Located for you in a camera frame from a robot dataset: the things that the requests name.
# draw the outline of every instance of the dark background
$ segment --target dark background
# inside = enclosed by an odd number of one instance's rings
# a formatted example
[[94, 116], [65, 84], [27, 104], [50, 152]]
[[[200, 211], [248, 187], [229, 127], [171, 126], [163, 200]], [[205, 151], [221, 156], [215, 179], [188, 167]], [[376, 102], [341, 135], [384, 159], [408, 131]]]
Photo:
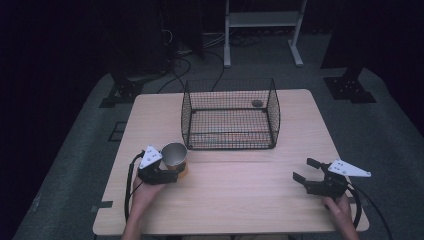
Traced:
[[[116, 4], [116, 1], [103, 2]], [[148, 1], [133, 2], [143, 7]], [[244, 2], [234, 0], [231, 7], [241, 10]], [[294, 0], [286, 4], [277, 0], [257, 2], [251, 10], [288, 10], [298, 6]], [[192, 44], [193, 48], [199, 47], [199, 42], [193, 39], [199, 36], [196, 33], [200, 29], [223, 30], [223, 0], [181, 1], [181, 5], [170, 1], [157, 3], [161, 13], [158, 17], [161, 24], [171, 25], [167, 27], [178, 28], [190, 22], [187, 18], [197, 19], [194, 25], [185, 28], [196, 30], [194, 32], [175, 29], [179, 31], [176, 37]], [[424, 35], [419, 29], [424, 23], [423, 3], [418, 0], [346, 0], [343, 8], [342, 3], [308, 1], [302, 32], [316, 34], [334, 30], [323, 67], [347, 67], [352, 59], [361, 62], [386, 82], [395, 100], [423, 133]], [[125, 51], [132, 52], [131, 47], [123, 50], [124, 54], [119, 50], [122, 46], [131, 46], [127, 42], [131, 36], [127, 34], [134, 32], [114, 34], [113, 29], [139, 28], [128, 26], [119, 8], [112, 9], [116, 11], [109, 11], [104, 18], [102, 8], [95, 1], [0, 3], [2, 239], [14, 235], [97, 81], [109, 73], [115, 63], [125, 61], [123, 59], [128, 57]], [[111, 23], [116, 25], [105, 23], [108, 17], [115, 19]], [[140, 32], [141, 41], [152, 40], [143, 37], [146, 34], [151, 33]], [[158, 51], [159, 56], [169, 57], [164, 55], [163, 49], [154, 48], [135, 58], [140, 57], [138, 60], [143, 63], [143, 58], [157, 57]]]

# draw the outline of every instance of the white metal stand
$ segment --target white metal stand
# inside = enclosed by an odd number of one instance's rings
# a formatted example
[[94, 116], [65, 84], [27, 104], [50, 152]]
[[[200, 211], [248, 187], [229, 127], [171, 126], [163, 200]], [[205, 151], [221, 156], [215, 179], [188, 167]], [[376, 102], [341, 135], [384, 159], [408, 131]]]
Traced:
[[290, 51], [297, 67], [303, 66], [302, 58], [296, 44], [302, 26], [307, 0], [302, 0], [299, 11], [287, 12], [230, 12], [230, 0], [225, 4], [225, 44], [224, 44], [224, 67], [231, 67], [230, 54], [230, 28], [232, 27], [279, 27], [294, 26], [293, 39], [288, 40]]

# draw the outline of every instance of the wooden table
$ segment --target wooden table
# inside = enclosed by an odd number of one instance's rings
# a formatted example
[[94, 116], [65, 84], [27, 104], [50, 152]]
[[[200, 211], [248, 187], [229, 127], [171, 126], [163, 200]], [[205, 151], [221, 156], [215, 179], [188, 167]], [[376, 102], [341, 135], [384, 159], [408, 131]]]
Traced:
[[[187, 176], [169, 184], [146, 212], [145, 234], [267, 234], [334, 231], [321, 198], [306, 194], [292, 179], [323, 173], [306, 165], [339, 158], [331, 136], [308, 90], [278, 90], [281, 127], [271, 150], [189, 151]], [[183, 142], [183, 94], [140, 95], [135, 100], [103, 196], [111, 208], [97, 213], [97, 235], [120, 235], [125, 226], [124, 195], [128, 166], [147, 145], [161, 149]], [[368, 229], [363, 213], [359, 231]]]

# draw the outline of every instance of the metal cup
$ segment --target metal cup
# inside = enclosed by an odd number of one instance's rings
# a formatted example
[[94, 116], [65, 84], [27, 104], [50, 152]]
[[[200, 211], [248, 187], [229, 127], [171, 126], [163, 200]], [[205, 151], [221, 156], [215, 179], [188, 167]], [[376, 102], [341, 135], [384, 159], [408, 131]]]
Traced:
[[168, 168], [168, 170], [177, 170], [183, 163], [186, 164], [184, 171], [178, 174], [178, 178], [183, 178], [188, 173], [187, 166], [187, 148], [182, 143], [169, 143], [163, 147], [162, 151], [162, 162]]

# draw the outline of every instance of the person's right hand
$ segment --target person's right hand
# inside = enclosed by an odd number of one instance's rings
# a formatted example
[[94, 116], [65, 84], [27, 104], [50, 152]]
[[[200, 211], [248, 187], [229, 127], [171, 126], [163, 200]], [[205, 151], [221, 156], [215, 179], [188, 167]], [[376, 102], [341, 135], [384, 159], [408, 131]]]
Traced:
[[322, 199], [331, 212], [331, 219], [337, 231], [340, 232], [344, 240], [359, 240], [358, 233], [353, 226], [352, 214], [349, 199], [346, 194], [333, 201], [330, 197]]

